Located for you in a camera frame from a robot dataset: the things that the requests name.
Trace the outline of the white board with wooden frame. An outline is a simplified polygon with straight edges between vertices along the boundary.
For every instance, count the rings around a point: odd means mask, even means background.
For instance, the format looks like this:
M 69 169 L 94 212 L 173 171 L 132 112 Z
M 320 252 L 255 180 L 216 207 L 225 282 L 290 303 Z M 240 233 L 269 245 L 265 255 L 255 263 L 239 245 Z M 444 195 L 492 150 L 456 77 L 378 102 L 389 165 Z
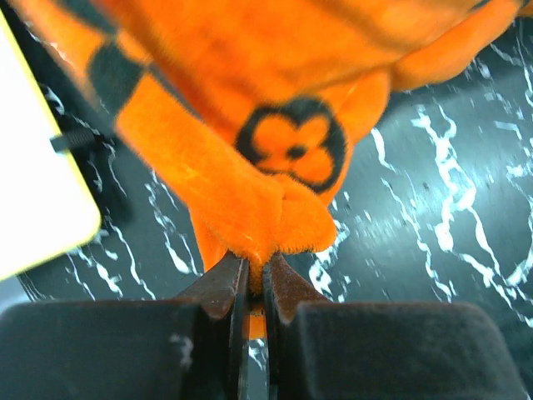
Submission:
M 1 278 L 27 271 L 98 232 L 101 214 L 18 46 L 1 21 Z

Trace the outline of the orange patterned plush pillowcase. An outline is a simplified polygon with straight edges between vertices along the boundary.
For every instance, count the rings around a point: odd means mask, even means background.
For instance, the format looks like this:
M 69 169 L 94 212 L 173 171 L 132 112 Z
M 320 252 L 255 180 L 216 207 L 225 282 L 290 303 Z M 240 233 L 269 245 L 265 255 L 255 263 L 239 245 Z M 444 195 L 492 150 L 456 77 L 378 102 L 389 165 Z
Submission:
M 394 92 L 462 73 L 529 1 L 14 1 L 187 206 L 205 269 L 320 252 L 355 145 Z

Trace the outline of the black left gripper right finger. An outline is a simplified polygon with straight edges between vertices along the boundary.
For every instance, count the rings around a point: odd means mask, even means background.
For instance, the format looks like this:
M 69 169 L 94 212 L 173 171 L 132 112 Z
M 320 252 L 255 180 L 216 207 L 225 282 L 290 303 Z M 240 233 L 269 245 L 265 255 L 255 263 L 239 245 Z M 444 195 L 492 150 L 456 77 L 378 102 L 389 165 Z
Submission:
M 525 399 L 468 303 L 332 302 L 276 254 L 262 273 L 272 399 Z

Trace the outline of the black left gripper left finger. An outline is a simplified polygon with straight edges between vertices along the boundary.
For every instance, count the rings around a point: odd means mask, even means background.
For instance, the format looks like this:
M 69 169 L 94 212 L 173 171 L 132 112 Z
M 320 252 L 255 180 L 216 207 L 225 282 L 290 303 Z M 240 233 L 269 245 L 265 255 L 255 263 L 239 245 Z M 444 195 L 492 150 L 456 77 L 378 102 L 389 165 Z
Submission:
M 30 302 L 1 315 L 4 399 L 243 399 L 249 264 L 161 300 Z

